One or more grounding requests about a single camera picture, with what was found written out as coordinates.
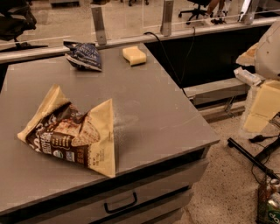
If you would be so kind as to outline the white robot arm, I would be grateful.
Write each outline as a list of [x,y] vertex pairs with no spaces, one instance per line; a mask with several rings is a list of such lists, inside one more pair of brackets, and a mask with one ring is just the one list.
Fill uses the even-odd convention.
[[234,75],[252,87],[242,129],[260,133],[280,111],[280,21],[238,57]]

